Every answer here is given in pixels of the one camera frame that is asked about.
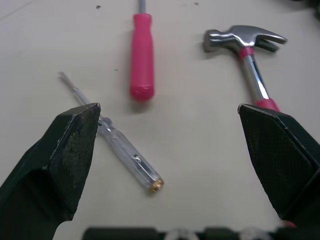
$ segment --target transparent screwdriver handle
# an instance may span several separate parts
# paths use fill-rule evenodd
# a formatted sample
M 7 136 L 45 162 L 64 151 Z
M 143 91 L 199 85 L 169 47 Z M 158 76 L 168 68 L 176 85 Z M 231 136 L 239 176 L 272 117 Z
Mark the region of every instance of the transparent screwdriver handle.
M 80 104 L 85 105 L 91 103 L 83 92 L 78 89 L 63 72 L 60 73 L 60 78 L 70 87 Z M 142 186 L 152 193 L 158 191 L 164 182 L 147 160 L 119 130 L 113 127 L 112 121 L 109 118 L 100 115 L 98 123 L 98 133 L 106 139 L 115 154 L 138 179 Z

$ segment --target screwdriver shaft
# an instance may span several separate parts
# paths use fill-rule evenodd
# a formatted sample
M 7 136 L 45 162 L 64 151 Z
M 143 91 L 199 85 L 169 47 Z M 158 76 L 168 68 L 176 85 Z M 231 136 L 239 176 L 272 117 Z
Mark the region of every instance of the screwdriver shaft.
M 146 13 L 146 0 L 139 0 L 139 13 L 140 14 Z

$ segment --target hammer claw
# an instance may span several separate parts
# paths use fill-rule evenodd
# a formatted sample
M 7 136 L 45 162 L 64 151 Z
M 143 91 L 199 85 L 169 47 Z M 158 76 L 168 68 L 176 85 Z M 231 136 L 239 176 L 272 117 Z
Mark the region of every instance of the hammer claw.
M 265 39 L 261 39 L 261 40 L 256 41 L 254 46 L 258 47 L 258 48 L 265 49 L 265 50 L 270 51 L 272 53 L 275 53 L 279 49 L 279 47 L 277 45 L 275 45 L 272 42 L 269 42 Z

